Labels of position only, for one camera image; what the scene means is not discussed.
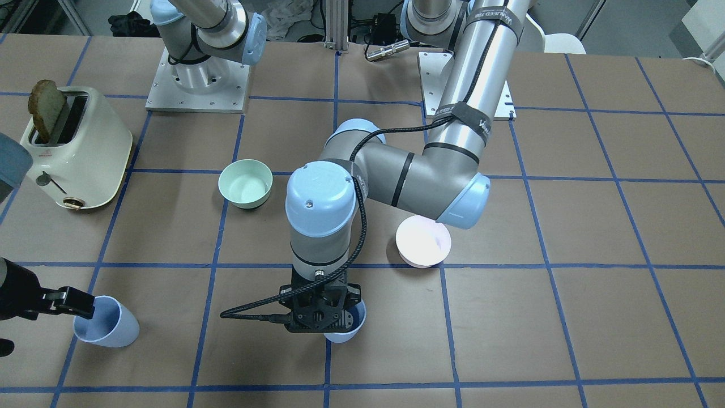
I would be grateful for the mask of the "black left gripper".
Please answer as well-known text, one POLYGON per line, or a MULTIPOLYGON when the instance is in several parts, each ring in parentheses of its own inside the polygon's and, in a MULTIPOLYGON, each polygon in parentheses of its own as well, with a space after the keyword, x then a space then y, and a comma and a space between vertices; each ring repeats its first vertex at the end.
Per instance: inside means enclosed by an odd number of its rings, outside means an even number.
POLYGON ((292 333, 328 333, 341 329, 345 318, 343 310, 354 307, 361 300, 361 286, 341 277, 326 284, 280 300, 279 304, 291 311, 284 316, 282 325, 292 333))

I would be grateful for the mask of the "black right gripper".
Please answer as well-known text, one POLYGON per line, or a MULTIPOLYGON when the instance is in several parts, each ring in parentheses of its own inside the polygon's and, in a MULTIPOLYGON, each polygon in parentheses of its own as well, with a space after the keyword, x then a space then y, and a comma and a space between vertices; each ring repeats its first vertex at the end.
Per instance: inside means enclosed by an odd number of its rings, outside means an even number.
POLYGON ((5 258, 1 262, 1 276, 2 321, 15 317, 38 320, 39 313, 35 307, 39 300, 41 313, 48 315, 74 315, 86 320, 94 315, 95 297, 87 292, 70 286, 40 290, 40 282, 35 273, 5 258))

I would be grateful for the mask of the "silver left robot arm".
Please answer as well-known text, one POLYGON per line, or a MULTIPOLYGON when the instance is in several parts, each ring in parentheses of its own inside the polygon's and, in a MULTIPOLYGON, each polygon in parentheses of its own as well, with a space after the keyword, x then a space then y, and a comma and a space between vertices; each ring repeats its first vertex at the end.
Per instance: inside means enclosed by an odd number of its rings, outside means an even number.
POLYGON ((483 212, 489 179, 478 172, 528 1, 407 1, 400 28, 408 39, 453 52, 440 106, 425 128, 420 154, 389 146, 366 120, 345 121, 319 159, 288 179, 292 283, 274 297, 290 312, 272 317, 293 333, 347 332, 360 287, 346 270, 360 253, 351 245, 355 216, 366 223, 366 199, 460 229, 483 212))

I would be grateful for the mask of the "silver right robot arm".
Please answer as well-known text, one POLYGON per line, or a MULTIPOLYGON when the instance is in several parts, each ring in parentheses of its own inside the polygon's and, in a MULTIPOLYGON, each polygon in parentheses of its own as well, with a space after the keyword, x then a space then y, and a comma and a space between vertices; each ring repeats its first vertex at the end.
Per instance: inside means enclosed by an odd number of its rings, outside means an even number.
MULTIPOLYGON (((267 23, 239 1, 153 1, 152 22, 165 52, 146 108, 155 112, 242 113, 250 68, 261 60, 267 23)), ((100 93, 88 86, 37 83, 21 142, 2 135, 2 198, 24 177, 59 206, 94 209, 116 195, 131 134, 100 93)), ((92 318, 93 295, 44 288, 35 273, 2 259, 2 319, 41 313, 92 318)))

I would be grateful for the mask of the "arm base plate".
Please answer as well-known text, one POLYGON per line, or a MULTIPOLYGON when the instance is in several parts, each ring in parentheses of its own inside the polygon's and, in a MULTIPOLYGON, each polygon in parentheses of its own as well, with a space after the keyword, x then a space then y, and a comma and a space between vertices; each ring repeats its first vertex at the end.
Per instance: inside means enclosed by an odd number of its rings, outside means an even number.
POLYGON ((171 65, 164 49, 145 108, 171 113, 244 113, 253 67, 210 57, 171 65))
MULTIPOLYGON (((425 118, 431 120, 437 113, 438 106, 440 106, 443 90, 453 67, 453 55, 450 53, 420 52, 417 61, 419 62, 425 118)), ((517 113, 509 84, 505 81, 494 120, 508 121, 516 118, 517 113)))

